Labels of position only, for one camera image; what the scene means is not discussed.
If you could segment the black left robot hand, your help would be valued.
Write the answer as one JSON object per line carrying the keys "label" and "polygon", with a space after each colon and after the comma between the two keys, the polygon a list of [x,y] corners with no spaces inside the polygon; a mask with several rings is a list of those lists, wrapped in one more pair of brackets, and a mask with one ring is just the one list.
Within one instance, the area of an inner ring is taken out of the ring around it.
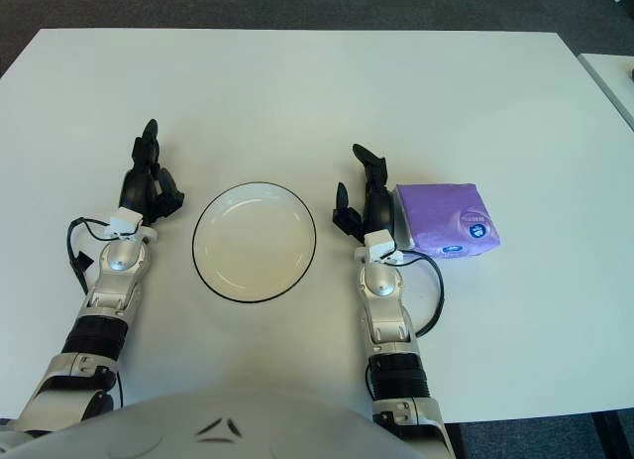
{"label": "black left robot hand", "polygon": [[180,209],[181,192],[168,169],[159,163],[159,126],[151,119],[143,134],[137,137],[132,152],[133,166],[127,171],[121,189],[119,206],[142,215],[142,224],[152,226]]}

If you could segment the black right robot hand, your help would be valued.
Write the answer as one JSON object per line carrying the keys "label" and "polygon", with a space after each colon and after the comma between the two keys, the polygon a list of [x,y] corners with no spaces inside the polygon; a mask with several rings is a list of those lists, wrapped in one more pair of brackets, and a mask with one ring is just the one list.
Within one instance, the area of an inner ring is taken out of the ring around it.
{"label": "black right robot hand", "polygon": [[353,144],[353,154],[364,166],[366,176],[364,211],[360,214],[349,205],[348,191],[339,182],[332,221],[346,235],[363,244],[365,235],[371,232],[387,230],[390,235],[394,234],[394,202],[387,189],[385,158],[379,158],[360,144]]}

